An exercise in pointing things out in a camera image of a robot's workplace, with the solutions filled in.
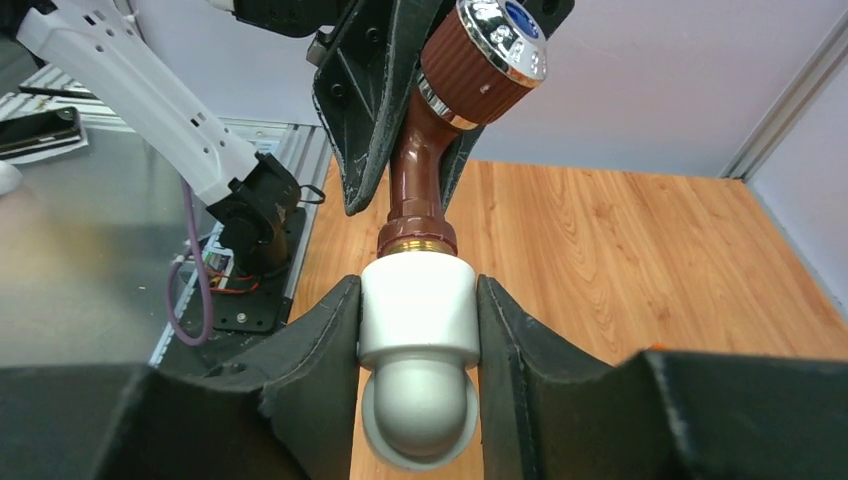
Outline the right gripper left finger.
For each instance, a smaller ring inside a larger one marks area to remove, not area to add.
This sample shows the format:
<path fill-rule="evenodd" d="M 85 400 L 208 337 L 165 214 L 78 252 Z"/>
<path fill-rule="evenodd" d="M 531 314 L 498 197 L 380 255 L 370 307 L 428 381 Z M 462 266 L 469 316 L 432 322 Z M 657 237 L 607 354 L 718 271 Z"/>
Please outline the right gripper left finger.
<path fill-rule="evenodd" d="M 361 281 L 203 376 L 145 364 L 1 372 L 5 479 L 345 479 Z"/>

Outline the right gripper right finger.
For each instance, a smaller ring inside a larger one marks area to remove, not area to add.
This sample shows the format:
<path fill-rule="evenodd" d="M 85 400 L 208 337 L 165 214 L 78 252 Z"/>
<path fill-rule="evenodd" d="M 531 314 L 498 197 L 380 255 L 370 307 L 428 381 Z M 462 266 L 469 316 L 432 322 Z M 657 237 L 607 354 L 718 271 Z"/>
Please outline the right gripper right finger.
<path fill-rule="evenodd" d="M 477 282 L 488 479 L 843 479 L 847 365 L 649 349 L 607 364 Z"/>

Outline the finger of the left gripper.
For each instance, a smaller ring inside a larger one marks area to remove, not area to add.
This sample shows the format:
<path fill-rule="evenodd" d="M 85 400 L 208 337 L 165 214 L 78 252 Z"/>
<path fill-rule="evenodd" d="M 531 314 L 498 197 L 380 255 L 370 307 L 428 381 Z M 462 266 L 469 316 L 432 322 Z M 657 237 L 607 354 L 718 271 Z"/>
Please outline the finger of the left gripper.
<path fill-rule="evenodd" d="M 313 102 L 337 160 L 344 210 L 371 203 L 407 109 L 439 1 L 351 1 L 329 35 Z"/>
<path fill-rule="evenodd" d="M 456 139 L 450 142 L 442 155 L 439 186 L 440 202 L 444 211 L 449 207 L 471 152 L 484 130 L 485 126 L 479 126 L 473 130 L 460 133 Z"/>

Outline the brown water faucet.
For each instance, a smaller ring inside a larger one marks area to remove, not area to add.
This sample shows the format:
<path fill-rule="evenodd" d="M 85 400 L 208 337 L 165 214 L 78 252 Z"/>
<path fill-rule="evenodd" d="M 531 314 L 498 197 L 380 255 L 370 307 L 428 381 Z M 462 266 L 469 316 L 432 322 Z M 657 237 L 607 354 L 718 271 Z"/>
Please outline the brown water faucet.
<path fill-rule="evenodd" d="M 458 253 L 440 171 L 450 144 L 502 117 L 547 77 L 547 38 L 518 1 L 458 1 L 426 41 L 389 161 L 377 255 Z"/>

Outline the white pipe elbow fitting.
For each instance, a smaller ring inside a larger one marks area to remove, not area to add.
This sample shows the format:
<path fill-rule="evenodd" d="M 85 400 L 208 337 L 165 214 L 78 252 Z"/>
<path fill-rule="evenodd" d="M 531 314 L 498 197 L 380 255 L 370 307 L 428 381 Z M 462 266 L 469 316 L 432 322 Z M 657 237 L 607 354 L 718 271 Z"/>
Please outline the white pipe elbow fitting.
<path fill-rule="evenodd" d="M 376 456 L 404 470 L 449 464 L 469 444 L 479 404 L 468 369 L 481 356 L 474 269 L 411 251 L 361 274 L 358 360 L 370 375 L 361 415 Z"/>

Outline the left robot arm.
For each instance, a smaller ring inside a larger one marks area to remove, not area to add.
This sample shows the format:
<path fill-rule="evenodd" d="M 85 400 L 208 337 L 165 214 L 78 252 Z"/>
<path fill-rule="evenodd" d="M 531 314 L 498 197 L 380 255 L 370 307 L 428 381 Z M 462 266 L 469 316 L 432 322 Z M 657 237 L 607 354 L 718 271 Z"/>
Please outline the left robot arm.
<path fill-rule="evenodd" d="M 386 168 L 410 153 L 408 133 L 447 143 L 417 174 L 446 206 L 485 120 L 466 85 L 486 60 L 463 1 L 351 1 L 317 32 L 313 102 L 339 164 L 344 208 L 369 206 Z M 297 200 L 293 175 L 254 150 L 181 82 L 111 1 L 5 1 L 1 33 L 64 71 L 162 154 L 224 227 L 241 269 L 266 275 L 287 259 L 283 229 Z"/>

